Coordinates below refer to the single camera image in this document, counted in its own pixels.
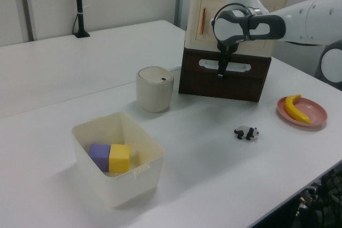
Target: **toy panda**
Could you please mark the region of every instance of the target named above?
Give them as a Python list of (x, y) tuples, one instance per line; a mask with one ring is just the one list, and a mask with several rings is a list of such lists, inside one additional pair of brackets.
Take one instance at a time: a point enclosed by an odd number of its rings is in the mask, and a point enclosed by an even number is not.
[(259, 131), (257, 128), (249, 128), (244, 125), (238, 127), (234, 130), (234, 133), (237, 134), (238, 139), (242, 139), (242, 136), (246, 136), (246, 140), (251, 140), (251, 137), (258, 136)]

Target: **pink plate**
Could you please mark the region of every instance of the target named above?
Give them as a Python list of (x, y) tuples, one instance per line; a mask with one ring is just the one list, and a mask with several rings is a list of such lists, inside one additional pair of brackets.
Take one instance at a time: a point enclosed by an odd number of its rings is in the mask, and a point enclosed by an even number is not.
[(321, 105), (306, 98), (299, 98), (294, 102), (294, 105), (298, 110), (300, 110), (310, 118), (311, 124), (297, 121), (293, 119), (285, 110), (285, 99), (286, 97), (283, 97), (278, 101), (277, 109), (282, 117), (294, 124), (301, 125), (303, 127), (318, 127), (319, 125), (324, 124), (328, 118), (327, 112)]

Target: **purple cube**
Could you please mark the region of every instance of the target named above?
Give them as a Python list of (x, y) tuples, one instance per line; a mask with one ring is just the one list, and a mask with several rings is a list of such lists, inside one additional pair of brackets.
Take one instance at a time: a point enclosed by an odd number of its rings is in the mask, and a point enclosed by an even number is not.
[(102, 172), (108, 172), (108, 157), (110, 145), (91, 144), (89, 156)]

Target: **canister lid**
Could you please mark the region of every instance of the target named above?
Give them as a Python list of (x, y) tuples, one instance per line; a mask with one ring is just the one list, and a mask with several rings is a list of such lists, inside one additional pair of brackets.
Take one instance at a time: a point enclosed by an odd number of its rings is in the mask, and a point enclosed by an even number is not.
[(173, 75), (158, 66), (147, 67), (139, 71), (139, 76), (151, 83), (162, 83), (173, 78)]

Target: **toy banana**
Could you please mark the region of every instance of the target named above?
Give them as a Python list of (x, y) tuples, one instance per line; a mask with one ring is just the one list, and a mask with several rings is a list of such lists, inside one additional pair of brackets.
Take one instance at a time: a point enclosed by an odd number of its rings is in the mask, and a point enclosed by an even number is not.
[(309, 123), (311, 124), (311, 120), (310, 118), (305, 115), (303, 112), (301, 112), (300, 110), (298, 110), (295, 105), (293, 104), (293, 102), (295, 100), (297, 100), (298, 98), (300, 98), (301, 95), (296, 95), (296, 96), (288, 96), (285, 99), (285, 110), (287, 111), (287, 113), (295, 120), (297, 121), (301, 121), (304, 123)]

